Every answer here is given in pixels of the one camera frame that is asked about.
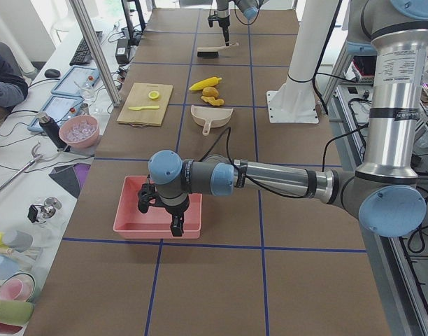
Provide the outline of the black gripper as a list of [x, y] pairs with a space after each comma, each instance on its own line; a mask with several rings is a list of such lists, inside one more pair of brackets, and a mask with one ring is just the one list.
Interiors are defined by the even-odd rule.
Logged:
[[230, 14], [229, 10], [214, 10], [208, 16], [208, 26], [213, 27], [214, 22], [217, 22], [222, 28], [224, 36], [224, 42], [226, 46], [230, 45], [229, 42], [229, 26], [230, 26]]
[[159, 200], [166, 211], [173, 216], [170, 225], [172, 236], [183, 236], [184, 215], [190, 205], [189, 195], [187, 193], [182, 193], [174, 198], [166, 198], [163, 195], [159, 195]]

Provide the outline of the person forearm dark sleeve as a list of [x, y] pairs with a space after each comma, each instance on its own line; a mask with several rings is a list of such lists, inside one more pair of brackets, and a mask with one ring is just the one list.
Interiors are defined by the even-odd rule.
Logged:
[[0, 107], [11, 109], [28, 95], [28, 85], [16, 75], [12, 66], [0, 55]]

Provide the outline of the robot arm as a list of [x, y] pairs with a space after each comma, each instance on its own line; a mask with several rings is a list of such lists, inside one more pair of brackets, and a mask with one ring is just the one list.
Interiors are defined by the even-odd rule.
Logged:
[[[208, 16], [208, 25], [213, 27], [213, 23], [217, 22], [222, 29], [224, 42], [229, 46], [229, 26], [230, 26], [230, 0], [216, 1], [216, 9]], [[241, 11], [243, 16], [247, 19], [248, 24], [253, 23], [257, 18], [260, 8], [266, 1], [253, 1], [253, 0], [233, 0], [232, 3]]]
[[162, 150], [149, 160], [138, 208], [162, 207], [171, 232], [183, 234], [192, 193], [230, 195], [253, 186], [282, 197], [317, 198], [354, 216], [382, 237], [414, 231], [427, 212], [411, 168], [428, 46], [428, 1], [352, 1], [348, 38], [376, 50], [376, 71], [364, 160], [354, 173], [318, 172], [207, 154], [183, 160]]

